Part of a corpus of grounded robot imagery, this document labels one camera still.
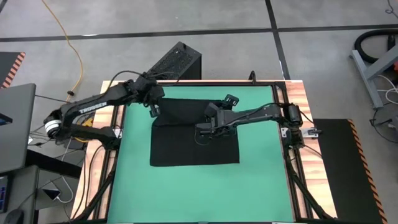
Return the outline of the black hazard-striped floor mat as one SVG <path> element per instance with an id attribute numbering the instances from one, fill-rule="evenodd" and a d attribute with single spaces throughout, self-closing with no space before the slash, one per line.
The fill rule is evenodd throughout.
<path id="1" fill-rule="evenodd" d="M 9 88 L 25 58 L 25 52 L 0 52 L 0 88 Z"/>
<path id="2" fill-rule="evenodd" d="M 353 121 L 316 119 L 315 126 L 338 219 L 388 224 Z"/>

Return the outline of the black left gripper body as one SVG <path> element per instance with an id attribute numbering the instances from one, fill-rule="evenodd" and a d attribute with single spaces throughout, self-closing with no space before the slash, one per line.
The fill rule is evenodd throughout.
<path id="1" fill-rule="evenodd" d="M 144 107 L 150 108 L 152 118 L 160 115 L 160 108 L 156 107 L 158 100 L 165 96 L 162 86 L 153 77 L 140 76 L 136 80 L 136 103 L 141 103 Z"/>

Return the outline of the black towel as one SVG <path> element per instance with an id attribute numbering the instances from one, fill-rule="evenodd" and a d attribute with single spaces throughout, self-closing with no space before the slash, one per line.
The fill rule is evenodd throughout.
<path id="1" fill-rule="evenodd" d="M 152 123 L 150 165 L 154 167 L 238 164 L 238 135 L 205 139 L 195 125 L 205 122 L 209 103 L 221 100 L 162 98 L 160 115 Z"/>

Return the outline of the green table mat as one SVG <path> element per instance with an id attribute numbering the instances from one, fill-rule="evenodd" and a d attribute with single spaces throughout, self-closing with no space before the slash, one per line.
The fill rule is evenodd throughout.
<path id="1" fill-rule="evenodd" d="M 109 223 L 291 222 L 294 219 L 279 127 L 240 125 L 240 162 L 152 167 L 149 110 L 126 110 Z"/>

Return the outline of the grey metal stand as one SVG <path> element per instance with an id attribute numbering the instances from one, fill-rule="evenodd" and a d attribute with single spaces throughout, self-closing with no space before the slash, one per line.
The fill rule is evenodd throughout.
<path id="1" fill-rule="evenodd" d="M 383 102 L 376 88 L 374 79 L 389 68 L 394 62 L 398 61 L 398 45 L 387 51 L 372 65 L 367 66 L 361 58 L 357 50 L 352 50 L 350 57 L 354 60 L 355 65 L 363 79 L 366 89 L 373 102 L 373 107 L 379 109 L 383 107 Z"/>

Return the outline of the black computer mouse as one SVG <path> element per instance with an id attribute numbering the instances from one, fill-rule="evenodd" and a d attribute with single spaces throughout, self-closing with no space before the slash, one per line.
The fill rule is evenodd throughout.
<path id="1" fill-rule="evenodd" d="M 21 209 L 14 209 L 10 211 L 4 221 L 3 224 L 23 224 L 24 222 L 24 212 Z"/>

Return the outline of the grey desk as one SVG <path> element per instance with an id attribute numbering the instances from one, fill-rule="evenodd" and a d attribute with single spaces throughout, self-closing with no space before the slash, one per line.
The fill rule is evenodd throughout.
<path id="1" fill-rule="evenodd" d="M 3 224 L 7 215 L 15 210 L 23 211 L 23 224 L 37 224 L 37 214 L 35 209 L 37 187 L 39 180 L 39 168 L 29 166 L 7 173 L 11 176 L 9 186 L 10 194 L 7 204 L 7 212 L 0 213 L 0 224 Z"/>

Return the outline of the black computer tower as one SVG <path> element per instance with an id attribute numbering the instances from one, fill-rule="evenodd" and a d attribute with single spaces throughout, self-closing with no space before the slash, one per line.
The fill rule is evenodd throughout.
<path id="1" fill-rule="evenodd" d="M 201 80 L 202 54 L 183 42 L 177 42 L 145 77 L 156 80 Z"/>

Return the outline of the black phone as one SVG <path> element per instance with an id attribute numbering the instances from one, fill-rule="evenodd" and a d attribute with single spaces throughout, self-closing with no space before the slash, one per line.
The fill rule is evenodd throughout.
<path id="1" fill-rule="evenodd" d="M 51 199 L 58 200 L 61 195 L 61 191 L 59 189 L 43 189 L 43 192 Z"/>

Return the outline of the grey laptop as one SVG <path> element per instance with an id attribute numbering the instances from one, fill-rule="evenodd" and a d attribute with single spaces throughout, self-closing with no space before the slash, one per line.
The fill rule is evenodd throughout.
<path id="1" fill-rule="evenodd" d="M 36 85 L 0 90 L 0 113 L 12 123 L 0 126 L 0 174 L 24 167 Z"/>

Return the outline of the blue panel device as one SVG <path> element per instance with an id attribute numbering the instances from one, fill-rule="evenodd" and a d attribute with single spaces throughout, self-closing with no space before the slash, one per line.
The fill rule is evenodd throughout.
<path id="1" fill-rule="evenodd" d="M 8 203 L 9 177 L 7 175 L 0 177 L 0 213 L 7 211 Z"/>

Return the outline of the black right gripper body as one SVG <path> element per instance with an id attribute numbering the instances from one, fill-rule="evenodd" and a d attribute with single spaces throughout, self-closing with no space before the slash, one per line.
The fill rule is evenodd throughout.
<path id="1" fill-rule="evenodd" d="M 215 133 L 204 136 L 215 138 L 228 135 L 230 128 L 228 127 L 228 122 L 226 121 L 226 112 L 231 111 L 232 107 L 236 106 L 238 103 L 239 98 L 230 94 L 226 95 L 220 106 L 217 106 L 214 103 L 209 103 L 205 109 L 205 116 L 207 123 L 211 123 L 213 127 L 209 130 L 214 130 Z"/>

